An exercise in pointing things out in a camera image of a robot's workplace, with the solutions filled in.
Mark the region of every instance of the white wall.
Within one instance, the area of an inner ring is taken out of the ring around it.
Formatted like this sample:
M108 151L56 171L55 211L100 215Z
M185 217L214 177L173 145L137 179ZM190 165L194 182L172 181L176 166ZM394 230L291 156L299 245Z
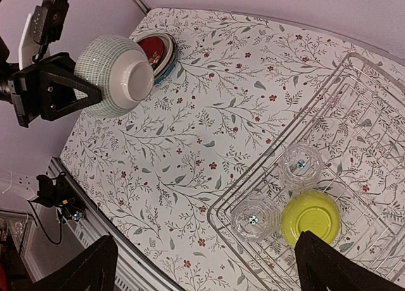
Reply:
M283 18L324 28L405 58L404 0L146 0L153 8L201 8Z
M84 46L101 34L129 35L143 15L131 0L68 0L70 8L60 41L51 52L68 51L76 59ZM3 0L0 35L17 61L17 50L28 13L42 0ZM24 175L45 173L51 156L59 156L78 113L54 122L34 120L29 128L18 125L13 106L0 104L0 170Z

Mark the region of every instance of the metal wire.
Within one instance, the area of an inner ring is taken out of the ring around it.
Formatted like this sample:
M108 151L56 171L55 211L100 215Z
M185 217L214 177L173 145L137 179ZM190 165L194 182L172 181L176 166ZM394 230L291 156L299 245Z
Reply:
M395 281L405 270L404 86L358 54L348 54L270 148L208 210L208 221L267 290L300 290L294 251L281 234L241 242L231 212L248 196L266 194L282 210L291 198L278 181L287 144L316 146L327 159L317 190L340 211L332 246L376 274Z

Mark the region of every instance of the yellow-green bowl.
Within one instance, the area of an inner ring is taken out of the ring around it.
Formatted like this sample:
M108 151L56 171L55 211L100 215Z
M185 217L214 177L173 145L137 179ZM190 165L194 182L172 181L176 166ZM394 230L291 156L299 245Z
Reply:
M281 217L281 231L285 241L295 247L301 232L311 231L331 244L340 228L336 203L325 193L304 192L286 205Z

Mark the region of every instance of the metal rack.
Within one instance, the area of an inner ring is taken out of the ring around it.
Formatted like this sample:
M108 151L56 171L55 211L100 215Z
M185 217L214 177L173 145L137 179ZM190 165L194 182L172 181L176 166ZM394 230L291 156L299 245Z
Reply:
M396 281L405 270L405 87L359 54L348 54L278 139L210 207L208 221L265 290L300 290L295 254L275 232L240 241L231 211L246 197L268 195L283 210L292 198L278 180L285 147L304 141L325 167L316 190L340 211L332 246L376 274Z

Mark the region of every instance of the clear drinking glass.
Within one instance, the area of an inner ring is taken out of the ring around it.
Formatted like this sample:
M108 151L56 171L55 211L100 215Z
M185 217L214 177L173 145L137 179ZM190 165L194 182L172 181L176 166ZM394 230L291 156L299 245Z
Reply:
M278 177L292 192L312 189L321 177L323 161L316 147L303 142L284 151L278 163Z
M231 229L244 242L260 242L280 226L280 212L262 195L244 199L231 218Z

